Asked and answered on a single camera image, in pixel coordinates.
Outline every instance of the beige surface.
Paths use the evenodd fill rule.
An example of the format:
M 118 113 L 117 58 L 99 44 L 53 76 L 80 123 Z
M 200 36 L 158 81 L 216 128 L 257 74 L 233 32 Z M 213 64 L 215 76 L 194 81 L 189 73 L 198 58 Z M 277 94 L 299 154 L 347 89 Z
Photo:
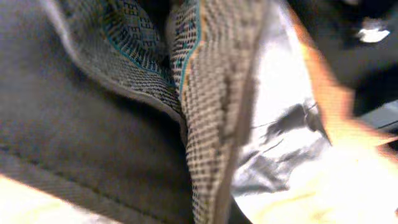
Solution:
M 398 223 L 391 202 L 398 180 L 396 156 L 377 147 L 392 136 L 377 133 L 351 118 L 353 92 L 332 78 L 321 55 L 296 23 L 323 123 L 336 150 L 332 164 L 306 186 L 264 205 L 256 223 Z M 82 223 L 71 205 L 0 176 L 0 223 Z

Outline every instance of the patterned fabric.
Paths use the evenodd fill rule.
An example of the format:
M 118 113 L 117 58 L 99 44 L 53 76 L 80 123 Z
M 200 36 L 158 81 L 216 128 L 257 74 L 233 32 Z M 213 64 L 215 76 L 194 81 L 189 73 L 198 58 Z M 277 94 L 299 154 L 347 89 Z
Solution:
M 252 95 L 246 85 L 266 1 L 188 0 L 175 7 L 167 26 L 174 29 L 168 30 L 171 70 L 160 66 L 165 44 L 137 2 L 61 2 L 57 12 L 66 22 L 57 21 L 59 15 L 53 20 L 86 73 L 186 118 L 195 222 L 224 223 L 240 132 L 250 126 L 240 122 L 250 110 L 243 103 Z

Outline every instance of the dark gray leather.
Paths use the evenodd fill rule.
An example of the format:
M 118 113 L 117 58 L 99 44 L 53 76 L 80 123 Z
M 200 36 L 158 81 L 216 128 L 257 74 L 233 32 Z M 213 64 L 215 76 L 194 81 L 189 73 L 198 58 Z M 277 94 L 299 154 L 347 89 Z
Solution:
M 0 10 L 0 173 L 124 223 L 191 223 L 178 125 L 89 80 L 37 2 Z

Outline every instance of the teal stitching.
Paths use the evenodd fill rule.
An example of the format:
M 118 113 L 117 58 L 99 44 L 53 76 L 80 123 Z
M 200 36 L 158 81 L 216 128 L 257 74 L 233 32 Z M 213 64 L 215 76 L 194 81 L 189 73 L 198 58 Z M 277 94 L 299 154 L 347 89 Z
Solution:
M 199 45 L 200 39 L 201 39 L 201 24 L 200 24 L 200 1 L 197 0 L 197 26 L 198 26 L 198 32 L 197 32 L 197 39 L 195 41 L 195 44 L 193 45 L 192 49 L 188 52 L 187 56 L 184 59 L 184 64 L 182 65 L 182 72 L 181 72 L 181 80 L 180 80 L 180 101 L 182 100 L 182 86 L 185 80 L 185 70 L 188 65 L 188 59 L 191 57 L 193 51 L 196 50 L 196 48 Z
M 106 9 L 107 4 L 106 4 L 105 0 L 101 0 L 101 4 L 102 4 L 102 7 L 103 7 L 104 9 Z M 135 66 L 137 66 L 138 68 L 143 69 L 143 70 L 145 70 L 145 71 L 147 71 L 147 72 L 152 72 L 152 73 L 154 73 L 154 74 L 156 74 L 156 75 L 159 75 L 160 77 L 162 77 L 162 78 L 166 81 L 167 84 L 169 84 L 169 85 L 172 86 L 172 87 L 175 87 L 175 83 L 174 83 L 172 80 L 170 80 L 170 78 L 165 77 L 164 74 L 162 74 L 161 72 L 156 72 L 156 71 L 153 71 L 153 70 L 151 70 L 151 69 L 142 67 L 142 66 L 139 65 L 133 58 L 131 58 L 131 57 L 130 57 L 129 55 L 127 55 L 126 53 L 124 53 L 124 52 L 119 48 L 119 46 L 117 46 L 117 45 L 111 40 L 111 38 L 110 38 L 110 36 L 109 36 L 109 34 L 108 34 L 106 28 L 105 28 L 105 23 L 104 23 L 104 22 L 103 22 L 103 24 L 102 24 L 102 29 L 104 30 L 105 36 L 106 36 L 107 40 L 109 41 L 109 43 L 111 43 L 111 45 L 112 45 L 117 51 L 119 51 L 119 53 L 120 53 L 121 55 L 123 55 L 123 56 L 125 56 L 127 59 L 129 59 L 129 60 L 130 60 Z

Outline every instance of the teal line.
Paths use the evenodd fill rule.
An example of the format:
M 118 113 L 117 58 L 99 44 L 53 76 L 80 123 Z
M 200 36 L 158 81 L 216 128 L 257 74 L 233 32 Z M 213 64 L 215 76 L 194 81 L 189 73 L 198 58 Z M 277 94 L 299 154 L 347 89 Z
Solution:
M 102 3 L 102 6 L 103 6 L 103 8 L 104 8 L 103 18 L 105 18 L 105 11 L 106 11 L 105 9 L 106 9 L 106 6 L 107 6 L 107 5 L 106 5 L 106 3 L 105 3 L 105 0 L 101 0 L 101 3 Z M 162 77 L 162 78 L 166 81 L 166 83 L 168 83 L 168 84 L 171 85 L 172 87 L 175 87 L 175 83 L 174 83 L 174 82 L 172 82 L 172 83 L 168 82 L 168 81 L 167 81 L 168 78 L 163 77 L 163 75 L 162 75 L 160 72 L 156 72 L 156 71 L 153 71 L 153 70 L 151 70 L 151 69 L 142 67 L 142 66 L 139 65 L 133 58 L 131 58 L 131 57 L 130 57 L 129 55 L 127 55 L 126 53 L 124 53 L 124 52 L 119 48 L 119 46 L 117 46 L 117 45 L 111 40 L 111 38 L 110 38 L 110 36 L 109 36 L 109 34 L 108 34 L 108 31 L 107 31 L 106 28 L 105 28 L 105 22 L 104 22 L 104 20 L 103 20 L 102 29 L 104 30 L 105 36 L 106 36 L 107 40 L 109 41 L 109 43 L 111 43 L 111 45 L 112 45 L 116 50 L 118 50 L 119 53 L 120 53 L 121 55 L 123 55 L 123 56 L 125 56 L 127 59 L 129 59 L 129 60 L 130 60 L 134 65 L 136 65 L 138 68 L 141 68 L 141 69 L 143 69 L 143 70 L 145 70 L 145 71 L 147 71 L 147 72 L 152 72 L 152 73 L 155 73 L 156 75 L 159 75 L 160 77 Z
M 200 25 L 200 1 L 197 0 L 197 26 L 198 26 L 198 33 L 197 33 L 197 40 L 195 41 L 195 45 L 193 48 L 188 52 L 188 55 L 184 59 L 184 64 L 182 66 L 182 73 L 181 73 L 181 80 L 180 80 L 180 101 L 182 100 L 182 86 L 185 80 L 185 69 L 187 68 L 188 59 L 191 57 L 192 53 L 198 47 L 198 44 L 201 39 L 201 25 Z

